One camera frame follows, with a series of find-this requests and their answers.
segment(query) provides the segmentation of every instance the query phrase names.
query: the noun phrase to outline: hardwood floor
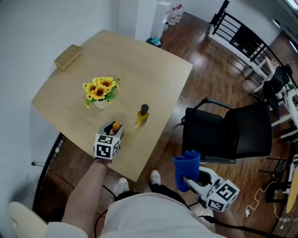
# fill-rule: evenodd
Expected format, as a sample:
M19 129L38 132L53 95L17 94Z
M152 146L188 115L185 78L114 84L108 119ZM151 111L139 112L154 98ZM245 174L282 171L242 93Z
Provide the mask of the hardwood floor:
M157 169L162 177L162 183L170 189L178 192L186 200L187 204L196 201L192 192L182 193L176 189L174 179L174 165L172 159L181 154L182 132L180 123L187 107L194 107L205 97L212 97L226 102L234 107L245 106L253 103L248 92L243 88L245 82L241 71L244 63L235 55L208 38L209 24L185 13L179 24L169 26L164 32L162 41L163 49L173 53L186 61L192 63L193 69L177 101L175 109L170 116L158 143L156 144L143 172L136 183L129 181L131 190L136 192L149 192L150 173ZM216 105L204 105L200 109L217 113L224 116L226 109ZM287 158L289 144L282 143L278 139L280 129L285 125L274 127L274 140L271 157L281 159ZM72 186L77 185L82 176L90 167L93 158L66 139L66 143L58 157L53 158L49 169L63 177ZM277 218L274 215L273 204L264 201L264 194L259 193L257 198L260 204L255 211L250 210L251 215L245 218L245 208L248 205L256 206L255 193L269 180L267 174L259 173L259 169L273 170L274 161L265 158L239 159L235 165L205 165L213 169L219 176L231 180L240 189L238 199L231 210L239 225L253 227L266 232L271 232ZM112 192L118 191L118 179L120 174L108 169L105 186ZM72 191L71 186L51 172L48 172L41 190L39 199L39 210L37 213L44 219L53 209L65 207L67 199ZM111 203L113 197L105 189L102 189L101 198L97 208L97 214L101 214ZM198 205L193 210L196 214L212 214L204 211ZM277 214L281 211L281 205L277 204ZM104 219L97 226L99 234L103 227Z

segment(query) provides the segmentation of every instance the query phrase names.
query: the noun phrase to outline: white sneaker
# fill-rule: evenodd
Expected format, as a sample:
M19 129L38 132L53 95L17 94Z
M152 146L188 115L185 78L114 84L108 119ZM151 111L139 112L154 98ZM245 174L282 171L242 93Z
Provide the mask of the white sneaker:
M157 170L153 170L151 173L151 185L152 184L158 184L160 185L161 179L160 179L160 174Z
M129 191L129 183L128 181L126 180L126 178L120 178L119 179L119 192L118 194L121 194L123 192L127 192Z

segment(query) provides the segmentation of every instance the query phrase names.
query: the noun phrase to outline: white vase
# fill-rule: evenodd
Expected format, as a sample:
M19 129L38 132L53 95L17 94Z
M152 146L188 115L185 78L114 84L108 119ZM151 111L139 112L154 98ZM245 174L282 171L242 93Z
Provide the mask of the white vase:
M109 103L107 103L106 100L103 101L95 101L94 105L97 106L99 109L105 109L109 106Z

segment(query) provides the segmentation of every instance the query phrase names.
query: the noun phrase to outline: white shirt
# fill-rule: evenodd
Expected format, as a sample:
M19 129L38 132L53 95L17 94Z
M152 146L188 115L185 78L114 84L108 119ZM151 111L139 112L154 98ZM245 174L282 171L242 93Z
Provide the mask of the white shirt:
M46 238L87 238L66 223L49 223ZM158 193L141 193L114 202L108 209L101 238L220 238L183 204Z

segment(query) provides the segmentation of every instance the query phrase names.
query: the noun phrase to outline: yellow flower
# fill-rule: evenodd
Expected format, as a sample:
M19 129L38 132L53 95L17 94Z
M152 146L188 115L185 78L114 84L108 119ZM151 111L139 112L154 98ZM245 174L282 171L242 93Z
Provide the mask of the yellow flower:
M94 97L94 91L92 91L91 93L87 93L86 97L89 101L92 100Z
M95 100L104 99L105 95L107 95L107 87L99 84L96 87L95 92L93 93L94 99Z
M105 79L105 78L106 77L96 77L96 78L93 78L92 79L92 83L97 86L98 84L100 84L101 80L102 79Z
M94 84L94 83L87 83L87 85L85 87L85 90L87 93L90 93L95 89L96 89L96 84Z
M112 77L103 77L100 84L112 89L112 87L114 87L116 83Z

